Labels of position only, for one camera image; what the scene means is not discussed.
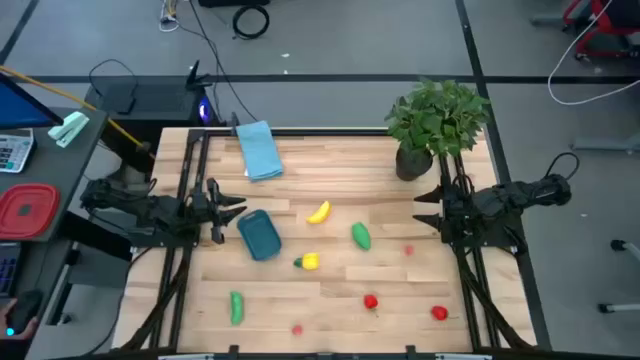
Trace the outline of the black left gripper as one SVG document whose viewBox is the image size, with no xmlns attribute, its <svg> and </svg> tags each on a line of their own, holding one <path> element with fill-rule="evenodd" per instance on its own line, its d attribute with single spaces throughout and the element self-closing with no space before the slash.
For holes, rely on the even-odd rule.
<svg viewBox="0 0 640 360">
<path fill-rule="evenodd" d="M 192 212 L 197 223 L 212 224 L 211 239 L 216 244 L 224 244 L 222 225 L 228 225 L 235 217 L 242 214 L 247 207 L 239 206 L 219 210 L 220 206 L 234 206 L 246 201 L 243 197 L 227 196 L 220 193 L 219 185 L 214 178 L 206 180 L 207 192 L 201 190 L 192 193 Z"/>
</svg>

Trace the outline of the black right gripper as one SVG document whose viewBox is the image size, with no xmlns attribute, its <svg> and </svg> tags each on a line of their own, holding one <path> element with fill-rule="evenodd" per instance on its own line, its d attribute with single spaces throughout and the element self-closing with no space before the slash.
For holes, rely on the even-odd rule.
<svg viewBox="0 0 640 360">
<path fill-rule="evenodd" d="M 474 185 L 468 175 L 441 176 L 441 185 L 432 191 L 414 198 L 415 202 L 439 203 L 442 200 L 443 217 L 438 214 L 413 215 L 419 222 L 440 231 L 443 243 L 462 243 L 472 234 L 469 225 L 471 217 L 471 195 Z"/>
</svg>

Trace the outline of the teal plastic tupperware container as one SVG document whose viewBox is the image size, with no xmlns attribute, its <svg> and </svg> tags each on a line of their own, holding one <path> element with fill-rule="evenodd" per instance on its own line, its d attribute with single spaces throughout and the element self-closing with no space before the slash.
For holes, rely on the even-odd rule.
<svg viewBox="0 0 640 360">
<path fill-rule="evenodd" d="M 266 211 L 259 209 L 243 216 L 237 228 L 254 261 L 267 261 L 279 254 L 281 238 Z"/>
</svg>

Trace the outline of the dark green toy vegetable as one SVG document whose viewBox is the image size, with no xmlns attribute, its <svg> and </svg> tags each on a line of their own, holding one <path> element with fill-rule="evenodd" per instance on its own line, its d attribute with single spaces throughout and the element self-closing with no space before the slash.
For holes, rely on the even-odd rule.
<svg viewBox="0 0 640 360">
<path fill-rule="evenodd" d="M 354 223 L 351 227 L 351 234 L 354 242 L 360 249 L 365 251 L 371 249 L 371 236 L 363 223 Z"/>
</svg>

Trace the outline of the yellow toy banana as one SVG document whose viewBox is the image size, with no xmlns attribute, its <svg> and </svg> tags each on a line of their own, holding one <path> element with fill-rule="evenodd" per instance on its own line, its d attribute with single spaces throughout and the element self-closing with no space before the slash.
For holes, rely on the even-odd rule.
<svg viewBox="0 0 640 360">
<path fill-rule="evenodd" d="M 330 211 L 331 203 L 324 201 L 312 215 L 306 218 L 306 221 L 309 224 L 321 224 L 328 218 Z"/>
</svg>

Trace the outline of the yellow toy pineapple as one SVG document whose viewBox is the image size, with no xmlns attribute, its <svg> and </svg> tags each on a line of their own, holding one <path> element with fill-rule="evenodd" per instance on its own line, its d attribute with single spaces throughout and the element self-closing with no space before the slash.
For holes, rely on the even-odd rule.
<svg viewBox="0 0 640 360">
<path fill-rule="evenodd" d="M 305 253 L 301 257 L 296 258 L 293 265 L 296 268 L 307 271 L 317 270 L 319 268 L 319 255 L 317 253 Z"/>
</svg>

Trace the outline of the light green toy pea pod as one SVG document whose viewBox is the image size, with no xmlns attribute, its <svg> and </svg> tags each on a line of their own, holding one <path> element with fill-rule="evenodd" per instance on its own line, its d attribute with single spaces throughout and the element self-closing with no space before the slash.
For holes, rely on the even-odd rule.
<svg viewBox="0 0 640 360">
<path fill-rule="evenodd" d="M 240 292 L 230 293 L 230 321 L 233 326 L 240 325 L 244 320 L 244 297 Z"/>
</svg>

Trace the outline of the black plant pot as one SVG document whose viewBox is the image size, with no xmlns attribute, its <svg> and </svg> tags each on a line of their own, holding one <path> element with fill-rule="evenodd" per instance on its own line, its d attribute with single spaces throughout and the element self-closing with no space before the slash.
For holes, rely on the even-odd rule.
<svg viewBox="0 0 640 360">
<path fill-rule="evenodd" d="M 400 147 L 395 157 L 396 175 L 403 181 L 413 181 L 429 171 L 433 155 L 429 150 L 406 150 Z"/>
</svg>

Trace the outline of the light blue folded towel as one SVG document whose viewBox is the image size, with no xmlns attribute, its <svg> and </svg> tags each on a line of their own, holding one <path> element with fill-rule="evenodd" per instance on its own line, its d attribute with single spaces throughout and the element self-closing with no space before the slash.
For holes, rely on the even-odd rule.
<svg viewBox="0 0 640 360">
<path fill-rule="evenodd" d="M 267 122 L 240 125 L 236 134 L 250 181 L 268 180 L 283 174 L 283 165 Z"/>
</svg>

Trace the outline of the green leafy plant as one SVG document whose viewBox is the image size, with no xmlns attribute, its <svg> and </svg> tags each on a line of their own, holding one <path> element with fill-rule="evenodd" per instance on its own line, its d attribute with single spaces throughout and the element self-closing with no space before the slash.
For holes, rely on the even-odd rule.
<svg viewBox="0 0 640 360">
<path fill-rule="evenodd" d="M 490 101 L 478 91 L 453 80 L 423 79 L 396 98 L 385 116 L 387 133 L 411 155 L 457 156 L 476 145 L 490 121 Z"/>
</svg>

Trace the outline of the black computer tower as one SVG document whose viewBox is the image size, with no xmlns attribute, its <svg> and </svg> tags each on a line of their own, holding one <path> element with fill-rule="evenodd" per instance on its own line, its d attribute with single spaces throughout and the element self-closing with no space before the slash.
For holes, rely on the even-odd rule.
<svg viewBox="0 0 640 360">
<path fill-rule="evenodd" d="M 150 152 L 159 146 L 162 131 L 170 127 L 214 127 L 218 114 L 206 90 L 207 75 L 198 63 L 184 76 L 116 76 L 90 87 L 85 101 L 109 114 L 112 120 Z"/>
</svg>

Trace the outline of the dark grey desk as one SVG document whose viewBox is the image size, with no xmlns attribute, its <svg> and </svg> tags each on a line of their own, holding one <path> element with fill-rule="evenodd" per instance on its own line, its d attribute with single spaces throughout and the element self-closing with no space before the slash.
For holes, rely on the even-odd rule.
<svg viewBox="0 0 640 360">
<path fill-rule="evenodd" d="M 45 323 L 45 309 L 63 272 L 65 260 L 77 242 L 75 238 L 64 237 L 60 229 L 65 225 L 66 218 L 75 217 L 68 211 L 68 207 L 83 179 L 108 118 L 108 115 L 100 110 L 85 109 L 83 113 L 89 117 L 89 122 L 69 146 L 57 146 L 48 136 L 47 129 L 37 128 L 34 130 L 37 149 L 31 155 L 26 169 L 19 174 L 0 173 L 0 194 L 14 185 L 31 183 L 52 185 L 60 193 L 60 202 L 49 227 L 43 234 L 24 245 L 22 262 L 16 277 L 17 293 L 33 289 L 43 293 L 37 314 L 41 325 Z"/>
</svg>

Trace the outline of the mint green stapler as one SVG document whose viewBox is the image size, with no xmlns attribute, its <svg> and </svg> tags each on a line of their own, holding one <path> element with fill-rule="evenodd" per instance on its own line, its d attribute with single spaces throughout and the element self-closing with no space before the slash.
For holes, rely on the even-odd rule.
<svg viewBox="0 0 640 360">
<path fill-rule="evenodd" d="M 89 122 L 89 117 L 76 111 L 63 119 L 63 124 L 54 126 L 48 131 L 48 136 L 61 148 L 66 148 Z"/>
</svg>

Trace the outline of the grey chair leg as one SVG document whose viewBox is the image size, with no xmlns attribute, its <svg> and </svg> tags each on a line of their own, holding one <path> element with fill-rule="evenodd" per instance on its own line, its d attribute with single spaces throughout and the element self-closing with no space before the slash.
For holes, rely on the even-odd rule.
<svg viewBox="0 0 640 360">
<path fill-rule="evenodd" d="M 640 142 L 633 142 L 629 139 L 577 138 L 571 148 L 573 150 L 621 151 L 632 154 L 640 153 Z"/>
</svg>

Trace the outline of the red container lid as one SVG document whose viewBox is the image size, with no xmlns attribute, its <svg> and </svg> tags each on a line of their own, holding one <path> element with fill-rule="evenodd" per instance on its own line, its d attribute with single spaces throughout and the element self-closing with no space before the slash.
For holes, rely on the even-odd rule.
<svg viewBox="0 0 640 360">
<path fill-rule="evenodd" d="M 32 240 L 51 224 L 60 202 L 55 186 L 18 184 L 0 195 L 0 239 Z"/>
</svg>

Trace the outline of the grey desk calculator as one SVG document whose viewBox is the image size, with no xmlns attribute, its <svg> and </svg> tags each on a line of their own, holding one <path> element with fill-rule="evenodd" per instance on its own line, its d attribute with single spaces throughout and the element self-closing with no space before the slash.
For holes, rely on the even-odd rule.
<svg viewBox="0 0 640 360">
<path fill-rule="evenodd" d="M 36 147 L 32 129 L 0 129 L 0 173 L 20 173 Z"/>
</svg>

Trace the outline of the black computer mouse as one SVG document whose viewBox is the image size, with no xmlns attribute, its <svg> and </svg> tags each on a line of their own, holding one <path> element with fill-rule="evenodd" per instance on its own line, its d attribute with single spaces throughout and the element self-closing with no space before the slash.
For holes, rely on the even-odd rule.
<svg viewBox="0 0 640 360">
<path fill-rule="evenodd" d="M 20 334 L 27 328 L 31 319 L 37 315 L 42 299 L 43 293 L 37 289 L 26 291 L 17 297 L 6 317 L 8 335 Z"/>
</svg>

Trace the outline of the black keyboard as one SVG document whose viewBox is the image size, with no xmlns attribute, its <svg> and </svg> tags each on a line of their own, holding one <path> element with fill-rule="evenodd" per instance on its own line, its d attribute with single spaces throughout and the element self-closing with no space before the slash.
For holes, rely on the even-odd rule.
<svg viewBox="0 0 640 360">
<path fill-rule="evenodd" d="M 13 294 L 21 255 L 20 243 L 0 242 L 0 298 Z"/>
</svg>

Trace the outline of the computer monitor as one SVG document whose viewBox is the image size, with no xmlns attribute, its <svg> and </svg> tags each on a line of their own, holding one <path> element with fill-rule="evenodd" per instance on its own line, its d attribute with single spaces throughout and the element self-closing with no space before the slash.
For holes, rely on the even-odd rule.
<svg viewBox="0 0 640 360">
<path fill-rule="evenodd" d="M 0 74 L 0 129 L 53 127 L 62 124 L 60 116 L 8 76 Z"/>
</svg>

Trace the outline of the person's hand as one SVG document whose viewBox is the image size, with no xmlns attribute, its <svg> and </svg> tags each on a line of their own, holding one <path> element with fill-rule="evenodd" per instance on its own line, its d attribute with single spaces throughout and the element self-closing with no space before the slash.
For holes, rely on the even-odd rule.
<svg viewBox="0 0 640 360">
<path fill-rule="evenodd" d="M 37 317 L 33 317 L 21 333 L 14 333 L 13 335 L 8 334 L 8 316 L 16 303 L 17 299 L 13 298 L 0 309 L 0 340 L 28 340 L 33 337 L 38 328 L 39 320 Z"/>
</svg>

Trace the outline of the black aluminium frame rail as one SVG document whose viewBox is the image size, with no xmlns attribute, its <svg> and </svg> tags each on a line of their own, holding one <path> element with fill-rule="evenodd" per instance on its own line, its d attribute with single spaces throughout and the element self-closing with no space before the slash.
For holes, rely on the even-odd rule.
<svg viewBox="0 0 640 360">
<path fill-rule="evenodd" d="M 177 193 L 178 200 L 183 208 L 186 207 L 185 201 L 188 199 L 187 184 L 189 171 L 192 164 L 194 147 L 198 142 L 200 142 L 201 145 L 196 171 L 196 187 L 202 187 L 204 165 L 208 153 L 208 135 L 204 129 L 191 129 L 186 138 Z M 166 250 L 156 304 L 132 337 L 122 346 L 113 349 L 113 353 L 132 353 L 140 357 L 143 355 L 160 356 L 177 353 L 190 263 L 199 238 L 200 228 L 197 228 L 186 244 L 180 245 L 179 247 L 169 247 Z M 173 313 L 171 322 L 169 323 L 168 344 L 166 346 L 160 346 L 165 311 L 169 305 L 173 305 Z"/>
<path fill-rule="evenodd" d="M 450 175 L 448 160 L 445 156 L 438 157 L 440 172 L 442 175 Z M 464 173 L 462 159 L 460 156 L 454 158 L 457 176 L 466 175 Z M 456 258 L 458 272 L 461 279 L 463 302 L 470 326 L 470 338 L 474 350 L 482 347 L 480 338 L 478 319 L 476 315 L 476 303 L 482 307 L 484 320 L 487 328 L 489 347 L 500 349 L 500 339 L 503 338 L 511 349 L 533 349 L 534 346 L 522 339 L 516 330 L 508 323 L 502 313 L 493 303 L 488 278 L 484 264 L 484 258 L 480 248 L 482 245 L 477 241 L 474 230 L 470 228 L 472 234 L 465 238 L 462 243 L 446 243 L 451 247 Z"/>
</svg>

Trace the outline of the black table edge rail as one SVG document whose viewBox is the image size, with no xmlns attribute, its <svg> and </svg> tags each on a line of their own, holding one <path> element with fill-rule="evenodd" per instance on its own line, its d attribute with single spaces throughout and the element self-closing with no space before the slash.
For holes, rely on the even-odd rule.
<svg viewBox="0 0 640 360">
<path fill-rule="evenodd" d="M 364 137 L 375 137 L 387 136 L 387 129 L 384 127 L 373 127 L 373 128 L 364 128 L 364 127 L 356 127 L 356 128 L 329 128 L 329 127 L 319 127 L 319 128 L 303 128 L 303 127 L 293 127 L 293 128 L 272 128 L 271 134 L 275 137 L 278 136 L 294 136 L 294 137 L 304 137 L 304 136 L 364 136 Z"/>
</svg>

